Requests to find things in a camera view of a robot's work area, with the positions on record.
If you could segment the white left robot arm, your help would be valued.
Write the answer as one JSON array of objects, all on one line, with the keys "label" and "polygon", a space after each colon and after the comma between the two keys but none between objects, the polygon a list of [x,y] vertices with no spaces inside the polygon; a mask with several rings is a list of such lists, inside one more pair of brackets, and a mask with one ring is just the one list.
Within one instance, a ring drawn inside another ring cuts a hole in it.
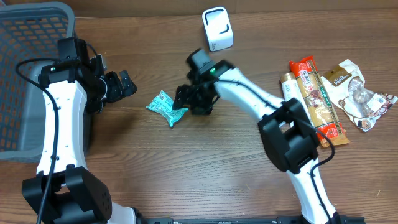
[{"label": "white left robot arm", "polygon": [[132,223],[138,212],[112,201],[107,186],[87,168],[85,119],[135,94],[127,71],[107,72],[101,55],[77,37],[60,39],[58,57],[45,58],[37,81],[45,100],[42,155],[22,194],[38,223]]}]

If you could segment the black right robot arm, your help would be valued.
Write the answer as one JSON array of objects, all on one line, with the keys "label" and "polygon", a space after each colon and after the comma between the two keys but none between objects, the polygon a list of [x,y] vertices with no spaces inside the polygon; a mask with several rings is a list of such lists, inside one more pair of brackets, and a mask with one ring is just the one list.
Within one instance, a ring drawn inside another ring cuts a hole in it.
[{"label": "black right robot arm", "polygon": [[299,100],[285,101],[258,87],[238,67],[215,62],[203,49],[186,59],[190,83],[177,88],[173,109],[188,108],[194,115],[209,115],[218,99],[228,100],[256,123],[269,160],[285,172],[296,191],[305,223],[341,223],[320,177],[320,131],[310,121]]}]

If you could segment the teal wet wipes pack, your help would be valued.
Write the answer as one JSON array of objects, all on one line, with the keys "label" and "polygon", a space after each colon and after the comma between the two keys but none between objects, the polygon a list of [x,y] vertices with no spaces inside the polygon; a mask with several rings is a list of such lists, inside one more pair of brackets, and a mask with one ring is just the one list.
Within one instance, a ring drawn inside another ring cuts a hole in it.
[{"label": "teal wet wipes pack", "polygon": [[188,108],[173,109],[173,103],[173,99],[165,91],[161,90],[146,108],[161,114],[172,128],[188,111]]}]

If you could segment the orange spaghetti packet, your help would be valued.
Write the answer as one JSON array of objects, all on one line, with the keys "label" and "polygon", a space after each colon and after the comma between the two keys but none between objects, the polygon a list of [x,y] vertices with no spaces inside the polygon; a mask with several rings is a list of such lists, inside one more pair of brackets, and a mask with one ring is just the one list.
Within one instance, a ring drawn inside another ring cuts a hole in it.
[{"label": "orange spaghetti packet", "polygon": [[290,61],[289,67],[298,83],[313,126],[321,131],[318,134],[321,146],[328,147],[330,143],[348,144],[346,131],[323,85],[313,56],[303,58],[299,62]]}]

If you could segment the beige bread snack bag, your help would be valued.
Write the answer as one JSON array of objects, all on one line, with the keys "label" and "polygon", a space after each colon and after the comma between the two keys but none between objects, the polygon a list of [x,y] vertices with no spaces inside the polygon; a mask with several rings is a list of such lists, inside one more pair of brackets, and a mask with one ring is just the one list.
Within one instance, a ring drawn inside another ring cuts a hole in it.
[{"label": "beige bread snack bag", "polygon": [[397,101],[394,95],[375,93],[365,88],[363,74],[349,59],[322,75],[321,80],[331,102],[364,132],[373,128]]}]

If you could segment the white hair product tube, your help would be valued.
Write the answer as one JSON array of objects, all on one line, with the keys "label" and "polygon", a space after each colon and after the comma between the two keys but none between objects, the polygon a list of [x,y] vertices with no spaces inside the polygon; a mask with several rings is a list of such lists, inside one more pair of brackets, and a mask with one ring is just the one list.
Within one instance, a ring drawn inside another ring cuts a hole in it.
[{"label": "white hair product tube", "polygon": [[300,92],[298,82],[295,79],[294,73],[290,72],[281,75],[280,82],[285,101],[289,101],[292,98],[296,98],[301,103],[303,103],[303,97]]}]

